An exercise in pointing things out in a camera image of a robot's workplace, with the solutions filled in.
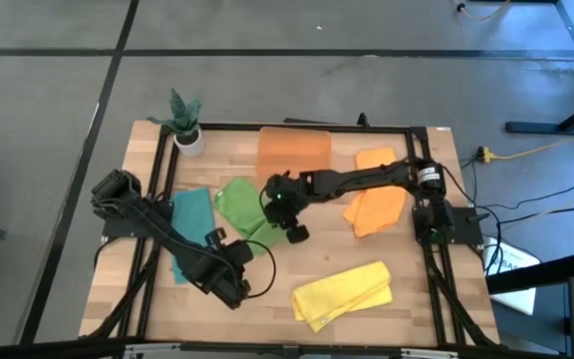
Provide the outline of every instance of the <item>potted plant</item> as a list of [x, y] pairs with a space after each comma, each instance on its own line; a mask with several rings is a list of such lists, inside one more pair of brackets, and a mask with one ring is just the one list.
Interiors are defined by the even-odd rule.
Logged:
[[205, 141], [198, 125], [200, 102], [194, 99], [186, 105], [176, 90], [171, 89], [169, 104], [173, 119], [158, 120], [154, 117], [147, 119], [154, 124], [169, 127], [174, 134], [174, 143], [183, 155], [194, 157], [202, 154]]

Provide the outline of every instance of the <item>blue towel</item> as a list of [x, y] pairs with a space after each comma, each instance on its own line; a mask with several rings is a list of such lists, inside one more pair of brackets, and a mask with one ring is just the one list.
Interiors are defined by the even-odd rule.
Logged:
[[[207, 245], [205, 235], [213, 231], [214, 212], [211, 209], [211, 197], [207, 187], [187, 190], [172, 196], [174, 212], [171, 216], [171, 226], [191, 242]], [[174, 283], [187, 283], [187, 279], [180, 273], [176, 258], [172, 260]]]

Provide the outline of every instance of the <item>orange container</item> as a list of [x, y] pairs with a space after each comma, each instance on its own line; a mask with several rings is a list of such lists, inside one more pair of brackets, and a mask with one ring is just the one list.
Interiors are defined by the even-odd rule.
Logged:
[[260, 130], [256, 156], [256, 178], [260, 183], [287, 171], [291, 178], [297, 178], [300, 172], [330, 167], [330, 133], [271, 127]]

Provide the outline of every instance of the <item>orange cloth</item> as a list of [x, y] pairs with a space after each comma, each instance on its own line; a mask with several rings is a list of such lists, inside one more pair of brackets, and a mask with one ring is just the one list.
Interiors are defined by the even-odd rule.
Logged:
[[[394, 150], [366, 150], [356, 155], [356, 170], [389, 165], [396, 160]], [[407, 192], [396, 186], [367, 189], [359, 193], [345, 209], [343, 217], [353, 225], [356, 237], [377, 233], [400, 219]]]

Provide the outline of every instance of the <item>green leaves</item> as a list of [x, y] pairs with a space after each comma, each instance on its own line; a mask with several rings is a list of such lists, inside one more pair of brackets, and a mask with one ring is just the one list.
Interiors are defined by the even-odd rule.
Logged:
[[147, 119], [154, 124], [168, 126], [176, 134], [191, 134], [198, 127], [198, 113], [200, 112], [198, 99], [186, 105], [176, 90], [171, 89], [169, 104], [173, 115], [172, 120], [159, 120], [153, 117]]

